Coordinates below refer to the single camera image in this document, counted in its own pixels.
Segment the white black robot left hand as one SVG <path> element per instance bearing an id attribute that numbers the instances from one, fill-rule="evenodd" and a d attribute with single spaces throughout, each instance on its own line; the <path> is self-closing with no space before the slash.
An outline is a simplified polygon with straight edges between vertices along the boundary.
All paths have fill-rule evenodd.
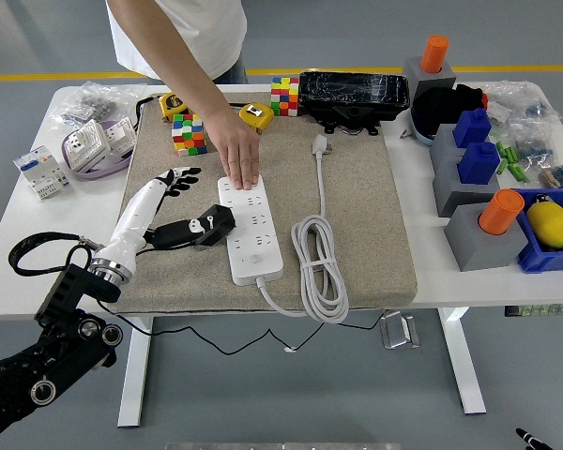
<path id="1" fill-rule="evenodd" d="M 123 278 L 131 278 L 136 270 L 136 254 L 145 246 L 145 232 L 165 194 L 188 189 L 197 182 L 196 175 L 200 172 L 200 168 L 172 168 L 140 188 L 119 218 L 109 244 L 95 254 L 92 265 L 98 269 L 116 269 L 123 273 Z"/>

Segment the person's right hand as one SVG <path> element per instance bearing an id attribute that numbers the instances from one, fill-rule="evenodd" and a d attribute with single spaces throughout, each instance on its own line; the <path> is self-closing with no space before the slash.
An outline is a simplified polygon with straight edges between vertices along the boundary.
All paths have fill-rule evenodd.
<path id="1" fill-rule="evenodd" d="M 233 187 L 251 190 L 259 176 L 259 135 L 234 112 L 216 114 L 207 129 Z"/>

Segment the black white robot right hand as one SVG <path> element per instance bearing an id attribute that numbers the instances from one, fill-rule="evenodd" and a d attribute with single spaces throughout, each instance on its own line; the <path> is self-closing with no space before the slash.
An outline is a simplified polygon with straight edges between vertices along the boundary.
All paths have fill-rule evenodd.
<path id="1" fill-rule="evenodd" d="M 534 437 L 531 433 L 525 431 L 522 428 L 516 428 L 516 434 L 525 442 L 527 449 L 533 450 L 553 450 L 553 448 L 546 442 L 539 440 Z"/>

